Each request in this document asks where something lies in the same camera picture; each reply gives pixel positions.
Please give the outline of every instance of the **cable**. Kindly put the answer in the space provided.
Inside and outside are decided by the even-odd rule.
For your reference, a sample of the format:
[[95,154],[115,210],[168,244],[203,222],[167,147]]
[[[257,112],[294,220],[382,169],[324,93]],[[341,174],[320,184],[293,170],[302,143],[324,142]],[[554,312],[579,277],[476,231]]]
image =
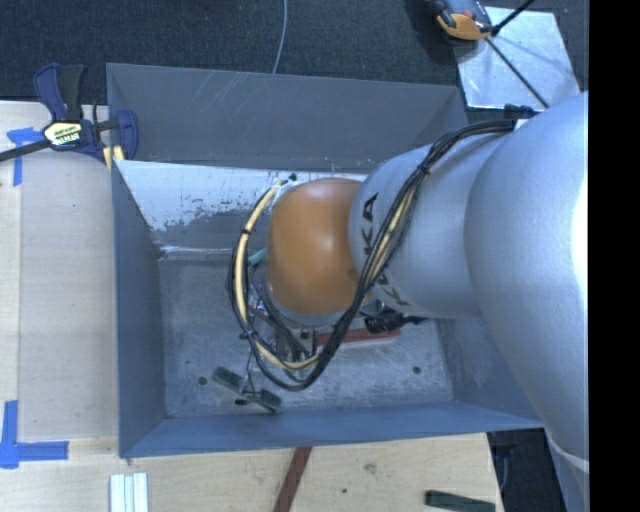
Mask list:
[[490,37],[487,37],[486,39],[487,44],[489,46],[491,46],[491,48],[494,49],[494,51],[498,54],[498,57],[500,57],[503,62],[509,66],[509,69],[511,69],[511,71],[513,71],[515,73],[515,75],[520,79],[520,81],[525,85],[525,87],[527,89],[529,89],[531,91],[531,93],[537,98],[537,100],[542,103],[542,105],[544,106],[544,108],[549,108],[549,104],[544,100],[544,98],[542,96],[540,96],[540,94],[538,93],[538,91],[536,91],[533,87],[533,85],[531,85],[529,83],[529,81],[522,76],[522,74],[516,69],[516,67],[509,61],[509,59],[507,59],[507,57],[504,55],[504,53],[502,53],[498,47],[495,45],[495,43],[493,41],[491,41]]
[[[274,353],[273,349],[265,340],[262,340],[260,335],[255,332],[253,321],[247,311],[248,288],[250,286],[247,257],[248,239],[258,217],[271,202],[277,190],[283,186],[287,180],[279,180],[265,192],[256,203],[256,206],[254,206],[249,220],[242,230],[236,249],[233,252],[227,277],[227,289],[230,294],[232,309],[241,327],[245,331],[256,363],[274,384],[288,391],[301,391],[313,384],[324,372],[340,347],[353,319],[359,314],[362,306],[366,302],[369,292],[375,286],[402,244],[413,216],[420,187],[423,181],[431,175],[431,170],[434,165],[463,138],[485,133],[510,132],[515,128],[515,125],[516,122],[513,120],[476,123],[444,135],[431,146],[425,159],[402,184],[399,193],[394,198],[371,246],[369,256],[361,270],[360,280],[351,306],[335,323],[333,331],[329,340],[324,345],[323,350],[318,353],[314,348],[311,357],[303,361],[283,361],[278,354]],[[276,320],[276,318],[277,317],[273,318],[270,324],[275,326],[281,333],[288,331],[286,326],[281,321]],[[284,382],[281,378],[273,374],[267,367],[266,361],[284,370],[287,377],[294,383]],[[304,378],[296,377],[291,373],[308,369],[309,367],[312,367],[312,369]]]
[[276,62],[273,65],[273,71],[271,71],[271,74],[273,75],[276,74],[278,64],[280,64],[280,56],[282,55],[282,47],[284,46],[284,36],[287,32],[287,17],[287,0],[282,0],[282,33],[280,34],[280,46],[278,47]]

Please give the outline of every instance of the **blue tape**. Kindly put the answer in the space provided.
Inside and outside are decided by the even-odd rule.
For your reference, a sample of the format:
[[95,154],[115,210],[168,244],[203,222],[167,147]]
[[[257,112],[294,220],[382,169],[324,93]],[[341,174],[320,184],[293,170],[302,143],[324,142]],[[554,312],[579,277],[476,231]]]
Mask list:
[[[20,147],[23,144],[28,144],[30,142],[39,142],[44,139],[42,133],[40,133],[38,130],[34,130],[32,127],[20,128],[18,130],[9,130],[7,132],[7,137],[11,139],[16,147]],[[13,165],[13,186],[17,187],[21,183],[22,157],[19,156],[15,159],[15,163]]]
[[0,468],[16,469],[20,462],[37,460],[67,460],[69,441],[19,443],[18,401],[5,402],[2,440],[0,441]]

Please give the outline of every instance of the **scratched surface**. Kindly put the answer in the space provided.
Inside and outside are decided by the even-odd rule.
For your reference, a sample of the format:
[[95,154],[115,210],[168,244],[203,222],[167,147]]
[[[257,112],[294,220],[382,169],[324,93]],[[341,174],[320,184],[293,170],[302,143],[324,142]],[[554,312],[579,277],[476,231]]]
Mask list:
[[110,108],[146,134],[140,161],[364,172],[467,125],[453,86],[129,64],[107,78]]
[[[282,173],[144,162],[118,167],[140,207],[160,257],[166,408],[169,416],[255,413],[213,383],[218,366],[243,375],[249,347],[225,290],[230,252],[255,200]],[[301,173],[300,181],[317,173]],[[364,179],[362,175],[352,175]],[[264,245],[267,218],[251,238]],[[452,384],[435,325],[400,337],[343,346],[323,376],[300,393],[265,387],[287,408],[346,408],[449,402]]]

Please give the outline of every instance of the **green object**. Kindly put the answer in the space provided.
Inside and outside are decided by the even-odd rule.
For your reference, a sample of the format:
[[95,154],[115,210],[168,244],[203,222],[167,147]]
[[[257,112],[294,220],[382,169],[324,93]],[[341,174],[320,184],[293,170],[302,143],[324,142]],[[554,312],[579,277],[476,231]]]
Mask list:
[[431,507],[451,510],[452,512],[495,512],[496,510],[494,503],[442,491],[427,491],[424,503]]

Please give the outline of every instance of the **white cable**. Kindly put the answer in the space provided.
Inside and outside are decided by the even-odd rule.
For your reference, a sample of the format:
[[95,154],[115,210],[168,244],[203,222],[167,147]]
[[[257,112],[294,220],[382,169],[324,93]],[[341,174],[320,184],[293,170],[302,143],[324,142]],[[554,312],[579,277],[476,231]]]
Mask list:
[[275,75],[280,64],[280,56],[282,55],[282,47],[284,46],[284,36],[287,32],[287,0],[282,0],[282,34],[280,35],[280,47],[278,48],[278,56],[276,57],[276,63],[273,65],[272,74]]

